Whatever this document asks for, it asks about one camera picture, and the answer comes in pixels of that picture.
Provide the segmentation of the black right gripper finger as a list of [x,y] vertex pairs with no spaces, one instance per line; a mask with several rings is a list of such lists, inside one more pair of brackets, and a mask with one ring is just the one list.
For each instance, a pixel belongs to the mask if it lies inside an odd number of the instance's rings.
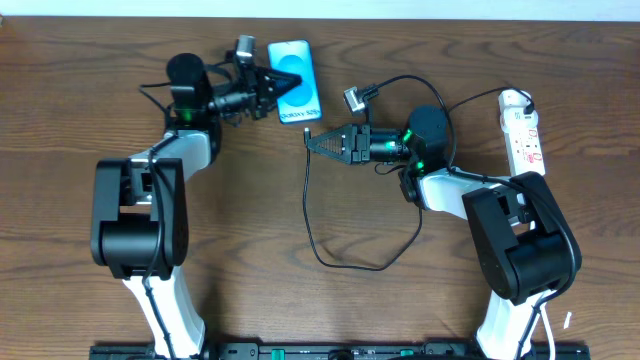
[[310,136],[306,144],[308,147],[342,147],[345,139],[345,131],[340,128],[316,136]]
[[329,159],[345,163],[344,148],[342,146],[325,146],[319,144],[308,145],[307,149],[313,153],[325,156]]

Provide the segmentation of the blue Galaxy smartphone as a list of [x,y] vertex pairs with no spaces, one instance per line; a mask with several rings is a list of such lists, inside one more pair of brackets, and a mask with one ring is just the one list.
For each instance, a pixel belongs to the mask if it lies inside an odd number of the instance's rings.
[[274,70],[295,77],[291,88],[277,100],[280,122],[293,125],[320,120],[323,112],[309,42],[274,42],[267,46],[267,51]]

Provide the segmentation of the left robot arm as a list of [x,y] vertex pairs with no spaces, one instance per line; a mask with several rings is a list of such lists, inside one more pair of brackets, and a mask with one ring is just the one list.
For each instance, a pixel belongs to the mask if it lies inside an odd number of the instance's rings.
[[207,325],[183,271],[189,242],[186,183],[211,166],[223,122],[266,117],[299,86],[297,74],[258,66],[245,50],[218,64],[192,53],[168,61],[173,100],[160,108],[164,131],[147,150],[98,162],[90,249],[133,293],[152,331],[148,345],[95,345],[92,359],[206,359]]

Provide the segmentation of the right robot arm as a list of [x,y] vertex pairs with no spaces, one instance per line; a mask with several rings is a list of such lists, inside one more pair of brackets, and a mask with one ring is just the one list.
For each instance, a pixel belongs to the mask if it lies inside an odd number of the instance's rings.
[[489,177],[448,164],[448,127],[446,111],[424,105],[402,129],[364,123],[321,135],[306,130],[304,145],[308,154],[348,165],[391,163],[407,202],[465,220],[492,290],[476,343],[489,359],[523,359],[533,353],[544,305],[572,285],[580,251],[542,175]]

